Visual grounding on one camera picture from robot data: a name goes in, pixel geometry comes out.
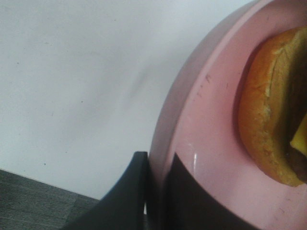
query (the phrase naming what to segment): cheese slice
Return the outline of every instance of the cheese slice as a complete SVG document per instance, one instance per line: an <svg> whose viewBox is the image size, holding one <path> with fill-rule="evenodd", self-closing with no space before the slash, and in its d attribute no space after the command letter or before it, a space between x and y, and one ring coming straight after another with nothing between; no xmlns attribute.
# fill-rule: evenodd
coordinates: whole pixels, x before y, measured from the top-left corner
<svg viewBox="0 0 307 230"><path fill-rule="evenodd" d="M293 139L290 141L290 145L307 157L307 114L299 125Z"/></svg>

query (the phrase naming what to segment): black object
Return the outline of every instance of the black object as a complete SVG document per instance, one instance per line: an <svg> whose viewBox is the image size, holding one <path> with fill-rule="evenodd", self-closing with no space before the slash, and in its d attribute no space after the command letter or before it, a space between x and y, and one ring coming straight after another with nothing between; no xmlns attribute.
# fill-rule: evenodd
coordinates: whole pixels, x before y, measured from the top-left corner
<svg viewBox="0 0 307 230"><path fill-rule="evenodd" d="M136 152L111 191L62 230L143 230L147 152Z"/></svg>
<svg viewBox="0 0 307 230"><path fill-rule="evenodd" d="M168 176L165 201L166 230L257 230L211 197L177 155Z"/></svg>

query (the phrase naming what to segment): sesame-free bun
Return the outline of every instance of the sesame-free bun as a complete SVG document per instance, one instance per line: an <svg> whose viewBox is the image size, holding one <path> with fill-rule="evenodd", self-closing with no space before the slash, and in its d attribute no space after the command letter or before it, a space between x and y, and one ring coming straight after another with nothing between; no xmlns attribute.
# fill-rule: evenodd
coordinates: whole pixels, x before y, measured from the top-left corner
<svg viewBox="0 0 307 230"><path fill-rule="evenodd" d="M307 61L306 54L307 27L265 41L251 64L238 111L241 139L257 166L272 179L290 186L302 182L286 158L289 92L298 66Z"/></svg>

